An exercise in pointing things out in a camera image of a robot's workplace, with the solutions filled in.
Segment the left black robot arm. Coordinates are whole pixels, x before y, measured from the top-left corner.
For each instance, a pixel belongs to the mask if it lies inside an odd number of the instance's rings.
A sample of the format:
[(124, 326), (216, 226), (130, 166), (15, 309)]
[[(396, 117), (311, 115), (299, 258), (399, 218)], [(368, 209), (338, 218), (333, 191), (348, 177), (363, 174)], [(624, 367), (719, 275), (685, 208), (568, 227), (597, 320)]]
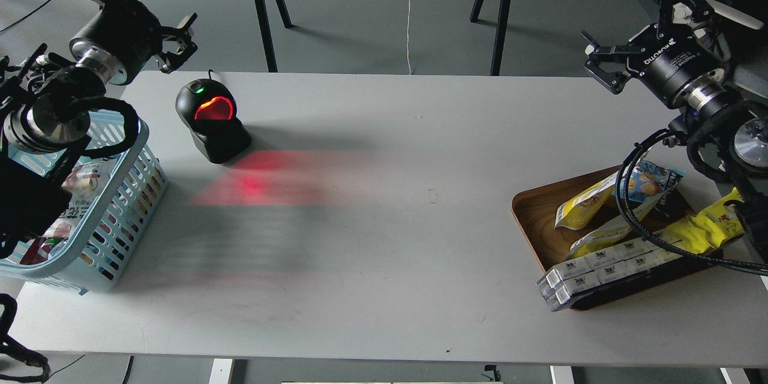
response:
[(197, 50), (186, 16), (163, 26), (139, 0), (92, 0), (98, 14), (70, 40), (72, 59), (42, 43), (17, 66), (2, 58), (2, 258), (41, 237), (68, 207), (63, 187), (80, 157), (128, 151), (139, 117), (129, 103), (106, 97), (107, 84), (130, 84), (150, 58), (163, 73)]

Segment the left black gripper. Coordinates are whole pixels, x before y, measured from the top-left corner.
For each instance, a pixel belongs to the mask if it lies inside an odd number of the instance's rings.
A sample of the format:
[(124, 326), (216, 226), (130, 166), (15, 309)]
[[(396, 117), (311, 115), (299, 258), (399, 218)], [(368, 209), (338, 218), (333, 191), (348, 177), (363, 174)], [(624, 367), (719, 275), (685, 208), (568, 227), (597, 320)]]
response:
[[(115, 85), (130, 84), (151, 56), (157, 54), (157, 64), (162, 73), (172, 73), (198, 49), (192, 41), (191, 29), (197, 20), (197, 13), (184, 17), (178, 26), (171, 28), (161, 26), (156, 15), (138, 0), (90, 1), (98, 4), (101, 10), (74, 34), (69, 49), (75, 59), (82, 58), (93, 47), (117, 59), (123, 73), (110, 81)], [(176, 43), (175, 52), (160, 52), (165, 42)]]

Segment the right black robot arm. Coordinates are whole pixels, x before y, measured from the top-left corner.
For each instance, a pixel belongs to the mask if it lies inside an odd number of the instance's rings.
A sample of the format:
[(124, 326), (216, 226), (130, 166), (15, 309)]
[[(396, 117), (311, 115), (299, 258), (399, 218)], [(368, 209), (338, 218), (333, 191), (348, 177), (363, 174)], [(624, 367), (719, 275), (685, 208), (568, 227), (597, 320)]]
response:
[[(674, 7), (687, 6), (694, 23), (710, 23), (707, 0), (655, 0), (658, 22), (646, 26), (623, 46), (603, 47), (582, 32), (592, 51), (585, 69), (613, 94), (631, 78), (641, 81), (670, 110), (683, 113), (625, 158), (615, 179), (615, 197), (623, 219), (642, 239), (662, 249), (710, 265), (766, 275), (766, 195), (751, 184), (766, 177), (766, 105), (747, 100), (722, 84), (722, 62), (695, 37), (688, 24), (674, 23)], [(646, 229), (630, 210), (628, 181), (642, 156), (658, 142), (685, 146), (693, 168), (718, 184), (732, 184), (740, 200), (730, 201), (760, 263), (695, 256), (667, 244)]]

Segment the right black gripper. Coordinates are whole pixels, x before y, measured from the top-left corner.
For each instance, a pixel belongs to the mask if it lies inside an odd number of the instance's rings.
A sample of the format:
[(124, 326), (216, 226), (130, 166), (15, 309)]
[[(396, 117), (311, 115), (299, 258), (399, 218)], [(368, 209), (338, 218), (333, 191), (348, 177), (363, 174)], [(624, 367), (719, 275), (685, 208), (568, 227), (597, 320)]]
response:
[[(706, 0), (654, 1), (659, 8), (658, 22), (645, 26), (630, 43), (603, 47), (581, 31), (588, 44), (584, 69), (614, 95), (620, 94), (629, 80), (639, 79), (672, 110), (687, 103), (679, 95), (686, 85), (699, 77), (722, 82), (726, 73), (722, 61), (703, 47), (693, 29), (673, 23), (676, 5), (687, 7), (694, 23), (708, 22), (714, 16), (713, 7)], [(658, 38), (656, 31), (664, 31), (664, 37)]]

